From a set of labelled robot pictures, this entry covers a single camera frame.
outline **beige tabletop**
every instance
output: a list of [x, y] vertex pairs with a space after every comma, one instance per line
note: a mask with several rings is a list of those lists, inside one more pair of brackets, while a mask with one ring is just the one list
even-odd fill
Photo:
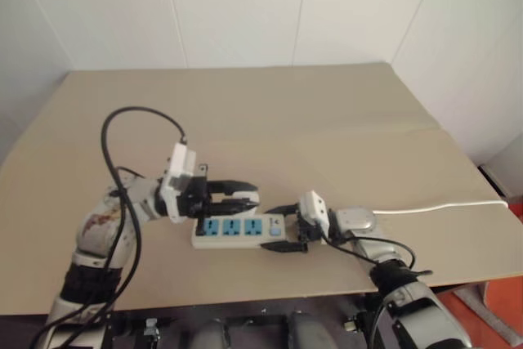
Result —
[[[315, 190], [331, 208], [419, 208], [497, 196], [391, 67], [73, 72], [0, 172], [0, 314], [48, 312], [75, 232], [111, 183], [105, 116], [148, 105], [179, 120], [210, 179], [259, 186], [261, 210]], [[115, 163], [156, 177], [178, 134], [149, 114], [114, 121]], [[191, 222], [143, 228], [141, 264], [118, 309], [373, 290], [360, 264], [327, 246], [308, 254], [195, 250]], [[523, 226], [503, 206], [380, 216], [414, 248], [429, 284], [523, 272]]]

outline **black power cord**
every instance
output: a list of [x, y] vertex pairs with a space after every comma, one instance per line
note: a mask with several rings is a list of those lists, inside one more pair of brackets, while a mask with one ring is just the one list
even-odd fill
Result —
[[385, 304], [381, 304], [379, 308], [374, 313], [372, 327], [370, 328], [369, 335], [369, 349], [374, 349], [374, 343], [376, 342], [376, 333], [378, 332], [378, 323], [380, 318], [385, 311]]
[[361, 255], [360, 253], [355, 253], [354, 251], [351, 251], [349, 249], [346, 249], [346, 248], [340, 247], [339, 245], [336, 245], [335, 243], [333, 243], [332, 241], [329, 240], [329, 238], [325, 235], [325, 233], [321, 229], [320, 229], [320, 231], [321, 231], [321, 238], [324, 240], [325, 243], [330, 245], [332, 248], [335, 248], [338, 251], [341, 251], [343, 253], [348, 253], [349, 255], [352, 255], [353, 257], [357, 257], [358, 259], [361, 259], [362, 261], [366, 261], [368, 263], [372, 263], [372, 264], [374, 264], [376, 266], [379, 264], [378, 262], [374, 261], [373, 259], [371, 259], [369, 257], [366, 257], [364, 255]]
[[[115, 111], [111, 112], [109, 114], [109, 116], [107, 116], [107, 118], [105, 119], [105, 121], [104, 121], [104, 123], [102, 125], [102, 129], [101, 129], [101, 150], [102, 150], [102, 154], [104, 155], [105, 164], [107, 165], [107, 168], [109, 169], [109, 172], [110, 172], [110, 174], [111, 174], [111, 176], [112, 176], [112, 178], [114, 180], [114, 184], [116, 185], [117, 190], [118, 190], [118, 196], [119, 196], [119, 199], [120, 199], [120, 214], [121, 214], [121, 217], [120, 217], [120, 225], [118, 226], [117, 235], [114, 238], [114, 242], [111, 245], [111, 249], [110, 249], [110, 252], [108, 254], [108, 257], [105, 260], [105, 264], [104, 264], [104, 267], [103, 267], [103, 270], [102, 270], [102, 274], [101, 274], [101, 279], [104, 277], [105, 273], [107, 273], [107, 271], [109, 270], [109, 266], [110, 266], [110, 263], [112, 261], [113, 255], [114, 255], [114, 250], [116, 249], [116, 246], [118, 244], [119, 238], [120, 238], [120, 236], [121, 236], [121, 234], [123, 232], [123, 227], [124, 227], [124, 224], [125, 224], [125, 215], [126, 215], [125, 214], [125, 210], [126, 210], [126, 206], [129, 209], [129, 213], [131, 215], [131, 220], [132, 220], [132, 225], [133, 225], [133, 228], [134, 228], [134, 231], [135, 231], [135, 234], [136, 234], [135, 257], [134, 257], [134, 260], [133, 260], [133, 263], [132, 263], [132, 266], [131, 266], [131, 270], [127, 274], [126, 279], [122, 282], [122, 284], [118, 288], [117, 292], [112, 296], [112, 298], [93, 317], [91, 317], [86, 322], [86, 324], [84, 324], [75, 333], [73, 333], [67, 340], [65, 340], [59, 346], [60, 349], [62, 349], [62, 348], [65, 349], [80, 334], [82, 334], [84, 331], [86, 331], [91, 326], [93, 326], [98, 318], [105, 317], [105, 315], [108, 313], [108, 310], [110, 309], [110, 307], [120, 297], [122, 292], [125, 290], [125, 288], [131, 282], [131, 279], [134, 276], [134, 274], [136, 272], [136, 269], [138, 267], [138, 264], [140, 262], [140, 256], [141, 256], [140, 222], [138, 221], [138, 218], [137, 218], [137, 215], [136, 215], [136, 211], [135, 211], [134, 207], [132, 206], [132, 201], [129, 199], [129, 196], [127, 195], [127, 190], [123, 186], [122, 179], [120, 178], [120, 176], [118, 174], [118, 170], [122, 170], [124, 172], [130, 172], [131, 174], [133, 174], [134, 176], [137, 176], [137, 177], [143, 177], [143, 176], [140, 175], [139, 173], [137, 173], [135, 171], [132, 171], [131, 169], [128, 169], [128, 168], [125, 168], [125, 167], [115, 167], [114, 164], [113, 164], [113, 160], [110, 157], [109, 148], [107, 146], [107, 132], [108, 132], [109, 125], [110, 125], [111, 121], [116, 116], [118, 116], [121, 113], [124, 113], [124, 112], [135, 112], [135, 111], [149, 112], [149, 113], [152, 113], [152, 114], [157, 114], [158, 116], [166, 119], [171, 124], [173, 124], [178, 129], [178, 131], [180, 132], [180, 134], [181, 134], [180, 143], [183, 143], [183, 144], [187, 143], [186, 133], [183, 130], [183, 128], [181, 127], [181, 125], [176, 120], [171, 118], [170, 116], [168, 116], [168, 115], [166, 115], [163, 112], [160, 112], [158, 110], [153, 110], [152, 108], [147, 108], [147, 107], [144, 107], [144, 106], [127, 106], [127, 107], [123, 107], [123, 108], [120, 108], [118, 110], [115, 110]], [[90, 296], [89, 300], [85, 304], [83, 304], [79, 309], [77, 309], [76, 311], [70, 312], [69, 314], [64, 315], [61, 318], [59, 318], [57, 320], [54, 320], [53, 322], [43, 326], [37, 332], [37, 334], [35, 334], [33, 340], [31, 341], [31, 343], [29, 345], [29, 348], [30, 349], [36, 348], [36, 345], [37, 345], [38, 340], [40, 339], [40, 337], [46, 331], [48, 331], [49, 329], [51, 329], [51, 328], [53, 328], [53, 327], [55, 327], [55, 326], [57, 326], [59, 324], [62, 324], [63, 322], [67, 321], [68, 319], [70, 319], [70, 318], [72, 318], [72, 317], [82, 313], [83, 311], [85, 311], [92, 304], [92, 301], [95, 298], [96, 294], [97, 294], [97, 291], [94, 291], [93, 294]]]
[[413, 249], [411, 249], [408, 245], [400, 243], [399, 241], [395, 240], [389, 240], [389, 239], [380, 239], [376, 237], [366, 237], [366, 236], [351, 236], [346, 237], [343, 239], [343, 242], [352, 242], [352, 241], [358, 241], [358, 240], [365, 240], [365, 241], [378, 241], [379, 243], [388, 243], [388, 244], [394, 244], [398, 247], [402, 247], [405, 251], [407, 251], [410, 254], [410, 264], [409, 269], [412, 269], [414, 267], [414, 263], [416, 263], [416, 253]]
[[[122, 199], [120, 200], [120, 212], [121, 212], [120, 225], [118, 226], [118, 231], [116, 232], [116, 237], [114, 238], [114, 242], [111, 244], [111, 248], [109, 250], [109, 253], [107, 254], [107, 258], [105, 259], [104, 266], [102, 267], [102, 271], [101, 271], [100, 278], [99, 278], [99, 282], [100, 283], [103, 281], [103, 279], [105, 278], [107, 272], [109, 271], [109, 266], [110, 266], [110, 263], [111, 263], [111, 261], [113, 259], [113, 255], [114, 255], [114, 251], [116, 249], [116, 245], [118, 244], [118, 240], [120, 239], [120, 236], [121, 236], [121, 234], [123, 232], [122, 222], [125, 222], [125, 204], [124, 204]], [[44, 325], [33, 336], [33, 339], [31, 340], [31, 343], [29, 344], [29, 349], [36, 349], [36, 345], [38, 343], [38, 340], [47, 331], [49, 331], [53, 327], [56, 327], [56, 326], [58, 326], [58, 325], [60, 325], [60, 324], [62, 324], [64, 322], [66, 322], [67, 320], [75, 317], [76, 315], [79, 315], [82, 312], [84, 312], [89, 306], [92, 305], [92, 302], [94, 301], [94, 299], [95, 299], [97, 294], [98, 294], [98, 290], [95, 289], [92, 292], [91, 296], [88, 298], [88, 300], [79, 309], [77, 309], [76, 311], [71, 311], [69, 314], [66, 314], [66, 315], [62, 316], [61, 318], [53, 320], [52, 322]]]
[[133, 171], [132, 169], [129, 169], [128, 167], [116, 167], [117, 171], [127, 172], [131, 173], [133, 176], [144, 178], [144, 175], [138, 173], [137, 171]]

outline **wall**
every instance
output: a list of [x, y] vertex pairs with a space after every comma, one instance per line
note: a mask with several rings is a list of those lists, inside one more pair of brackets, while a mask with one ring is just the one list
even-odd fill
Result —
[[521, 0], [0, 0], [0, 160], [70, 69], [387, 61], [483, 163], [523, 124], [521, 6]]
[[507, 196], [523, 195], [523, 133], [497, 153], [486, 169]]

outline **orange floor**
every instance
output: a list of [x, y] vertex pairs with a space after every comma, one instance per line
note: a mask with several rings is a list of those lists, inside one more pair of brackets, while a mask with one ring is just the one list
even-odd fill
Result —
[[[523, 221], [521, 204], [512, 205], [511, 210]], [[452, 293], [442, 293], [438, 298], [459, 319], [471, 336], [474, 346], [484, 349], [511, 348], [503, 338]], [[519, 334], [523, 334], [523, 276], [490, 281], [487, 289], [487, 304], [490, 310], [506, 324]]]

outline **power strip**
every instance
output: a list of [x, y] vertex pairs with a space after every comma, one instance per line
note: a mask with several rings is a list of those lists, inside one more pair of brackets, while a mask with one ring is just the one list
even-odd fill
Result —
[[203, 228], [205, 235], [197, 236], [194, 224], [190, 241], [195, 248], [259, 248], [286, 239], [284, 216], [279, 214], [206, 218]]

